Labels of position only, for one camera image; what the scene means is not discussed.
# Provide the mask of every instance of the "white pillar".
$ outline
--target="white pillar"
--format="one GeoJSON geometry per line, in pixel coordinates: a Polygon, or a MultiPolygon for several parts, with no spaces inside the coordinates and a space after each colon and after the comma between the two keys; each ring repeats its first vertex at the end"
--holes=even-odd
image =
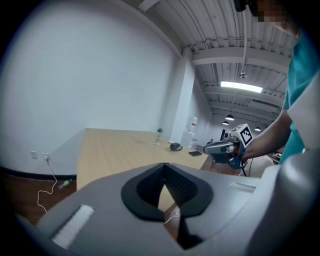
{"type": "Polygon", "coordinates": [[[177,63],[163,124],[163,136],[177,143],[181,142],[187,124],[194,81],[195,66],[187,47],[177,63]]]}

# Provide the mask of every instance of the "table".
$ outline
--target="table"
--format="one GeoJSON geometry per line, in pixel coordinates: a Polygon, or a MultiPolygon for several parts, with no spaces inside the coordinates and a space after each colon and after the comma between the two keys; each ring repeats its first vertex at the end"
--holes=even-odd
{"type": "MultiPolygon", "coordinates": [[[[174,163],[200,169],[207,155],[191,156],[194,150],[171,151],[167,140],[153,145],[156,135],[148,131],[92,129],[85,130],[77,164],[77,190],[88,183],[113,174],[156,163],[174,163]]],[[[174,203],[166,187],[161,192],[159,209],[174,203]]]]}

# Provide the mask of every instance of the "brown floor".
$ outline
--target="brown floor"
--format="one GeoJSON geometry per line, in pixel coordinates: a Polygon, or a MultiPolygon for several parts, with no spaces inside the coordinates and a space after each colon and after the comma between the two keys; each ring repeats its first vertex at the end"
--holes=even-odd
{"type": "MultiPolygon", "coordinates": [[[[37,224],[42,215],[46,213],[42,207],[37,205],[38,191],[51,192],[55,181],[22,178],[8,174],[2,174],[2,181],[15,212],[33,225],[37,224]]],[[[43,192],[39,194],[39,204],[43,205],[47,211],[77,190],[75,181],[64,189],[58,190],[57,186],[61,183],[63,181],[58,181],[54,186],[52,195],[43,192]]]]}

